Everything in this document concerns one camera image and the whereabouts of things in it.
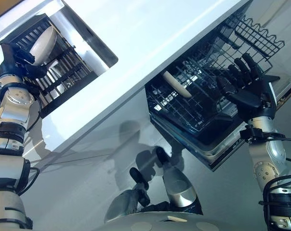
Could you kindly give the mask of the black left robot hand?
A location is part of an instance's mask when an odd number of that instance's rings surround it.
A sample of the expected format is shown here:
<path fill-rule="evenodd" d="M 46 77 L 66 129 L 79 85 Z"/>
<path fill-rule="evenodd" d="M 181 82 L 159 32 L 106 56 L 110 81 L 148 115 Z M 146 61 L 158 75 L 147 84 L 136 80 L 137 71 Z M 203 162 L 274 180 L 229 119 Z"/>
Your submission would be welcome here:
<path fill-rule="evenodd" d="M 0 64 L 0 78 L 5 75 L 16 75 L 20 78 L 42 78 L 47 74 L 46 65 L 34 66 L 35 57 L 23 50 L 18 44 L 0 44 L 3 61 Z"/>

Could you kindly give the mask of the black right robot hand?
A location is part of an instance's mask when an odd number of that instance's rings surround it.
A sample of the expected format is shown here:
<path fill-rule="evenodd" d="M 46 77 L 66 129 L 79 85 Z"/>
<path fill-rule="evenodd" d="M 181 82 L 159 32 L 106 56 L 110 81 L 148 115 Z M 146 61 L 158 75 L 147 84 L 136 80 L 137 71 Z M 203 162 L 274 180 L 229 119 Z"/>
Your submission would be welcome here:
<path fill-rule="evenodd" d="M 261 116 L 273 120 L 277 108 L 276 97 L 259 65 L 249 53 L 236 58 L 234 63 L 228 66 L 230 76 L 216 78 L 222 95 L 237 106 L 238 116 L 246 123 Z"/>

